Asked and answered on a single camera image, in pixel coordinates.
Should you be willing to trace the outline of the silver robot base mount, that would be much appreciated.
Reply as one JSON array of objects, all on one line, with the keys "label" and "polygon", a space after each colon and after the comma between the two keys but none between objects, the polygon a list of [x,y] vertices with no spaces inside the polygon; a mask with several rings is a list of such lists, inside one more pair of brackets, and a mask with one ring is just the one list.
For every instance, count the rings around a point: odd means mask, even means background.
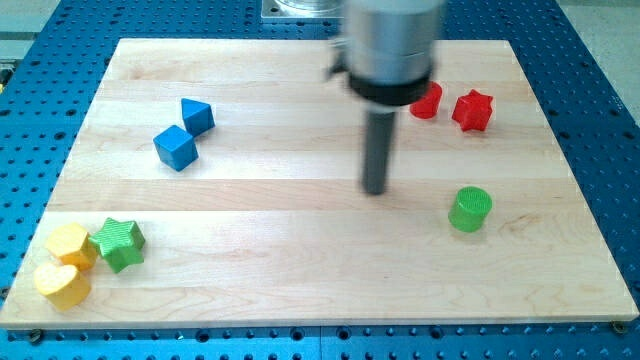
[{"label": "silver robot base mount", "polygon": [[343,0],[262,0],[262,18],[338,17]]}]

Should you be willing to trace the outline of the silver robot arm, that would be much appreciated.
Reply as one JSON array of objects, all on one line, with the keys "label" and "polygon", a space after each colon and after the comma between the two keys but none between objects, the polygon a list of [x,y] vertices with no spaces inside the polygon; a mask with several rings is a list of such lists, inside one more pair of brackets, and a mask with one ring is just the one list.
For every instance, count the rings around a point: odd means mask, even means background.
[{"label": "silver robot arm", "polygon": [[345,73],[358,96],[380,105],[398,107],[419,100],[433,72],[433,43],[446,4],[445,0],[346,0],[327,75]]}]

